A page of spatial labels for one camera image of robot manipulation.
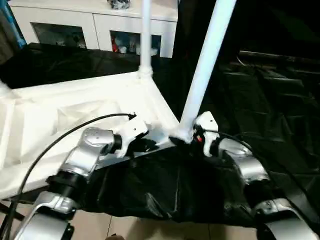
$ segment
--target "white countertop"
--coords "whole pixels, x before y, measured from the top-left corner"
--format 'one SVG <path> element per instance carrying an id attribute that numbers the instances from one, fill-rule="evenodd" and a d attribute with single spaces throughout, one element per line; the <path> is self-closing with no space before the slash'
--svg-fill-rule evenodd
<path id="1" fill-rule="evenodd" d="M 177 22 L 177 0 L 151 0 L 151 19 Z M 103 15 L 141 17 L 142 0 L 131 0 L 128 9 L 111 9 L 107 0 L 10 0 L 11 7 L 65 10 Z"/>

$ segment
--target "white pipe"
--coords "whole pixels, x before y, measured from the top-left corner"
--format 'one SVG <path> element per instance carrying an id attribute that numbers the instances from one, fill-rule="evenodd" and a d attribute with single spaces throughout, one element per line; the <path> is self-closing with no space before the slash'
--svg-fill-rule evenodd
<path id="1" fill-rule="evenodd" d="M 215 2 L 181 121 L 173 134 L 187 143 L 192 140 L 194 121 L 198 116 L 236 1 Z"/>
<path id="2" fill-rule="evenodd" d="M 139 75 L 152 76 L 151 67 L 151 0 L 142 1 L 142 32 L 140 35 L 140 66 Z"/>

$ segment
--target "black cable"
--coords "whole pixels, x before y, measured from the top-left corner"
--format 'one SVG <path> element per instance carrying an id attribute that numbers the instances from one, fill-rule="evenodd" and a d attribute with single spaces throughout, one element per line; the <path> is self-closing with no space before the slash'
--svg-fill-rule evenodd
<path id="1" fill-rule="evenodd" d="M 40 153 L 40 155 L 36 158 L 36 160 L 32 163 L 32 165 L 29 167 L 27 173 L 24 176 L 24 179 L 20 185 L 20 188 L 17 192 L 16 195 L 16 199 L 12 201 L 12 207 L 10 209 L 9 215 L 8 215 L 8 222 L 7 225 L 5 226 L 5 231 L 6 231 L 6 235 L 5 235 L 5 240 L 9 240 L 10 239 L 10 235 L 11 235 L 11 228 L 12 228 L 12 223 L 15 217 L 15 212 L 18 206 L 19 201 L 21 200 L 22 197 L 22 193 L 23 193 L 23 189 L 26 185 L 26 182 L 28 180 L 28 177 L 30 176 L 30 173 L 32 172 L 32 170 L 35 168 L 35 166 L 37 165 L 37 163 L 41 160 L 41 158 L 54 146 L 56 145 L 58 142 L 60 142 L 63 138 L 65 138 L 66 136 L 68 136 L 69 134 L 73 133 L 74 131 L 88 125 L 91 124 L 93 122 L 99 121 L 101 119 L 106 119 L 106 118 L 110 118 L 110 117 L 117 117 L 117 116 L 128 116 L 129 119 L 134 118 L 136 115 L 134 114 L 129 114 L 129 113 L 114 113 L 114 114 L 108 114 L 108 115 L 103 115 L 103 116 L 99 116 L 96 117 L 94 119 L 91 119 L 89 121 L 86 121 L 72 129 L 70 129 L 69 131 L 65 132 L 64 134 L 62 134 L 60 137 L 58 137 L 55 141 L 53 141 L 42 153 Z"/>
<path id="2" fill-rule="evenodd" d="M 249 149 L 249 150 L 253 153 L 252 147 L 251 147 L 248 143 L 246 143 L 246 142 L 244 142 L 244 141 L 241 141 L 240 139 L 238 139 L 238 138 L 235 137 L 235 136 L 232 136 L 232 135 L 230 135 L 230 134 L 228 134 L 228 133 L 225 133 L 225 132 L 222 132 L 222 131 L 216 131 L 216 130 L 207 130 L 207 129 L 204 129 L 203 131 L 205 131 L 205 132 L 211 132 L 211 133 L 216 133 L 216 134 L 219 134 L 219 135 L 221 135 L 221 136 L 224 136 L 224 137 L 226 137 L 226 138 L 228 138 L 228 139 L 232 139 L 232 140 L 236 141 L 237 143 L 245 146 L 247 149 Z"/>

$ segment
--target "red object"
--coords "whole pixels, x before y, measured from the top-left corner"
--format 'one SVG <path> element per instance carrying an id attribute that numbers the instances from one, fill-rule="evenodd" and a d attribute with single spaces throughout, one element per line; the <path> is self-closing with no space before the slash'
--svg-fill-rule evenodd
<path id="1" fill-rule="evenodd" d="M 113 44 L 112 44 L 112 51 L 117 53 L 118 50 L 119 50 L 119 49 L 118 49 L 117 44 L 113 43 Z"/>
<path id="2" fill-rule="evenodd" d="M 117 44 L 115 42 L 115 37 L 114 36 L 111 37 L 111 44 L 112 44 L 112 51 L 117 53 L 119 51 L 119 49 L 118 49 L 118 46 L 117 46 Z"/>
<path id="3" fill-rule="evenodd" d="M 202 143 L 202 138 L 199 135 L 196 136 L 196 139 L 198 139 L 199 143 Z"/>

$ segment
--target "black tarp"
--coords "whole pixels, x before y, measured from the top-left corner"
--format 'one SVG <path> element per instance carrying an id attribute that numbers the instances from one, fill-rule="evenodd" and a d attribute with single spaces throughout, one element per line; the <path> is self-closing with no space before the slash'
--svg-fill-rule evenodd
<path id="1" fill-rule="evenodd" d="M 153 58 L 153 79 L 179 117 L 192 79 L 183 59 Z M 21 88 L 135 71 L 139 57 L 31 44 L 0 66 L 0 78 Z M 219 129 L 240 134 L 275 183 L 320 229 L 320 78 L 289 68 L 216 67 L 200 112 Z M 83 208 L 114 216 L 252 226 L 232 166 L 169 148 L 95 172 Z"/>

